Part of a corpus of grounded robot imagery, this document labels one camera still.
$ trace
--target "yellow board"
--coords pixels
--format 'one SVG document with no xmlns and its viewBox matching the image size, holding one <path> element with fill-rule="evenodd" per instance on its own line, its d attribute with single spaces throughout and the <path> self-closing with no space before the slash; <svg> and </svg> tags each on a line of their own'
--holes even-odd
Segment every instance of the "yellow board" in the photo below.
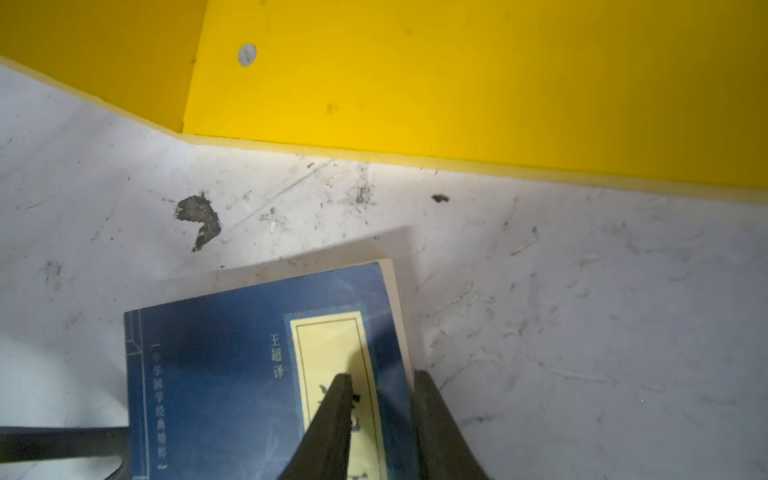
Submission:
<svg viewBox="0 0 768 480">
<path fill-rule="evenodd" d="M 0 0 L 0 63 L 181 132 L 205 7 L 206 0 Z"/>
<path fill-rule="evenodd" d="M 379 400 L 360 312 L 291 320 L 290 327 L 304 428 L 309 428 L 333 377 L 349 373 L 360 397 L 353 403 L 349 477 L 386 480 Z"/>
<path fill-rule="evenodd" d="M 0 55 L 190 141 L 768 190 L 764 0 L 8 0 Z"/>
</svg>

